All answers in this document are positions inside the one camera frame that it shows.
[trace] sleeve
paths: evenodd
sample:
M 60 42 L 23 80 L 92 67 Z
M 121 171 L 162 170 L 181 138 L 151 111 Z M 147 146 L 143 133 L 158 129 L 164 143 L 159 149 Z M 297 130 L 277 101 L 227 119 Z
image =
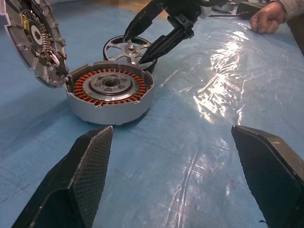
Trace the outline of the sleeve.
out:
M 304 13 L 304 0 L 273 0 L 271 2 L 278 2 L 284 7 L 286 11 L 285 20 L 290 20 Z

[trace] cable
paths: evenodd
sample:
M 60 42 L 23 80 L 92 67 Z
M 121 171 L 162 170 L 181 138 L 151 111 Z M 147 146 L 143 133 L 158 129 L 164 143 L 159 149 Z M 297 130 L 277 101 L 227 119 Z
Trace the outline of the cable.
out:
M 242 12 L 242 13 L 238 13 L 238 14 L 230 14 L 230 15 L 227 15 L 227 14 L 211 14 L 209 17 L 211 18 L 215 18 L 215 17 L 225 17 L 225 18 L 228 18 L 228 17 L 237 17 L 237 16 L 240 16 L 240 15 L 243 15 L 243 14 L 246 14 L 246 13 L 249 13 L 249 12 Z

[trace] human hand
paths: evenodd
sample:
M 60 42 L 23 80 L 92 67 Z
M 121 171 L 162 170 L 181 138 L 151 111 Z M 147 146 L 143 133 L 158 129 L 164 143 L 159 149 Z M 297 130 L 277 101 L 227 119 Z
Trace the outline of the human hand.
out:
M 251 29 L 258 33 L 274 33 L 283 23 L 286 12 L 280 3 L 271 2 L 250 19 Z

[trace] table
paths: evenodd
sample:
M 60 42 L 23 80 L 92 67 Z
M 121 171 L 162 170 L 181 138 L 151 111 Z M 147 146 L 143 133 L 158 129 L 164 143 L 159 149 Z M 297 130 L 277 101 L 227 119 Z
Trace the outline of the table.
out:
M 102 60 L 135 15 L 93 1 L 54 5 L 68 66 Z M 195 37 L 162 57 L 142 119 L 114 128 L 94 228 L 266 228 L 230 133 L 241 124 L 281 136 L 304 159 L 304 58 L 286 25 L 259 35 L 247 21 L 199 20 Z M 167 34 L 162 18 L 143 33 Z M 0 227 L 10 227 L 80 135 L 63 89 L 27 71 L 0 30 Z

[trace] copper winding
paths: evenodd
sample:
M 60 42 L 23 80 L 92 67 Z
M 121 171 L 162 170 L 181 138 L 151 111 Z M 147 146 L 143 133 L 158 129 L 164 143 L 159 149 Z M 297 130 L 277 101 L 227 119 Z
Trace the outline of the copper winding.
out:
M 101 100 L 97 100 L 95 98 L 90 97 L 89 95 L 87 95 L 84 90 L 83 90 L 83 83 L 85 82 L 85 80 L 87 80 L 90 76 L 92 75 L 96 75 L 102 72 L 118 72 L 118 73 L 124 73 L 127 74 L 129 76 L 131 76 L 132 78 L 134 78 L 138 85 L 139 85 L 139 89 L 138 91 L 131 97 L 126 98 L 124 100 L 120 100 L 120 101 L 101 101 Z M 90 102 L 90 103 L 94 103 L 96 106 L 97 105 L 117 105 L 117 104 L 123 104 L 123 103 L 128 103 L 128 102 L 133 102 L 133 101 L 139 101 L 141 99 L 141 97 L 147 92 L 147 85 L 145 84 L 145 82 L 137 75 L 131 73 L 131 72 L 122 72 L 121 70 L 116 71 L 116 69 L 111 70 L 108 69 L 108 71 L 106 69 L 104 70 L 98 70 L 98 71 L 93 71 L 93 72 L 89 72 L 85 75 L 83 75 L 82 77 L 80 77 L 75 85 L 74 85 L 74 94 L 76 97 L 78 97 L 79 99 L 82 99 L 84 101 Z

